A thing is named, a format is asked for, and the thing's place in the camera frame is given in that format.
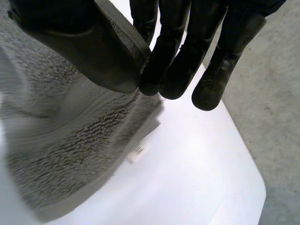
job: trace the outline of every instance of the gray floor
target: gray floor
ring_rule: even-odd
[[[267,20],[223,101],[266,184],[259,224],[300,225],[300,1],[288,0]]]

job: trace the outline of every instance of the towel label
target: towel label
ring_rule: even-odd
[[[149,148],[150,145],[143,139],[128,153],[127,159],[130,163],[135,163]]]

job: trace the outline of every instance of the towel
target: towel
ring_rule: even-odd
[[[149,46],[109,0],[98,0],[142,71]],[[1,119],[6,163],[22,199],[43,220],[96,192],[162,110],[159,96],[96,86],[23,33],[0,0]]]

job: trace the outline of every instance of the gloved hand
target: gloved hand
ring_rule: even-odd
[[[131,93],[140,71],[110,21],[93,0],[10,0],[19,27],[68,59],[107,89]]]
[[[158,92],[177,99],[187,89],[202,63],[217,28],[221,36],[210,64],[196,86],[192,101],[202,110],[220,102],[230,75],[246,45],[285,0],[159,0],[160,36],[142,73],[140,91],[147,96]],[[156,24],[158,0],[130,0],[134,26],[150,43]],[[187,37],[175,57],[188,13]]]

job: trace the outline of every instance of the white table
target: white table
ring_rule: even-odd
[[[113,2],[130,16],[127,1]],[[203,72],[182,98],[165,101],[150,149],[137,162],[125,161],[90,199],[48,225],[258,224],[264,182],[223,102],[211,112],[191,102]],[[3,137],[0,143],[0,224],[39,225],[6,174]]]

